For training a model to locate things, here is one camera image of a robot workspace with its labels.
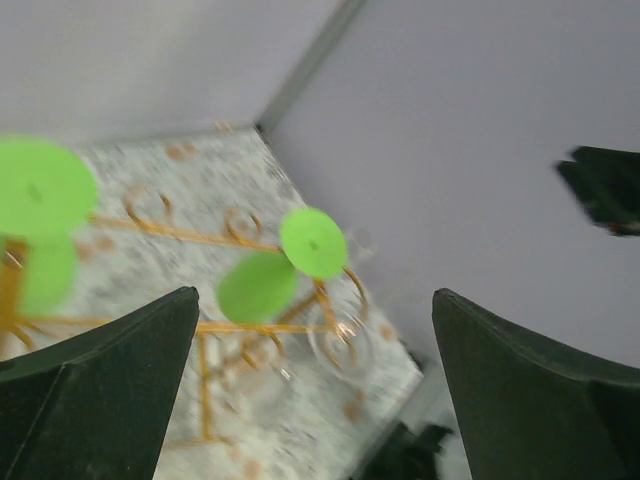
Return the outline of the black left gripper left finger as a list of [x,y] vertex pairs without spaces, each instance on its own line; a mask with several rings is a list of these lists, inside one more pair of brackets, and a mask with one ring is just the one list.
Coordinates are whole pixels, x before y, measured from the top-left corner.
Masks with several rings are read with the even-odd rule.
[[150,479],[199,317],[181,287],[1,364],[4,479]]

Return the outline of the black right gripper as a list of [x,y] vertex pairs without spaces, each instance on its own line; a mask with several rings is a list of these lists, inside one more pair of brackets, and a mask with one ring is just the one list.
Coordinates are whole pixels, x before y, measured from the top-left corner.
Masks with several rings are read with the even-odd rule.
[[639,236],[639,153],[576,146],[554,169],[587,218],[610,234]]

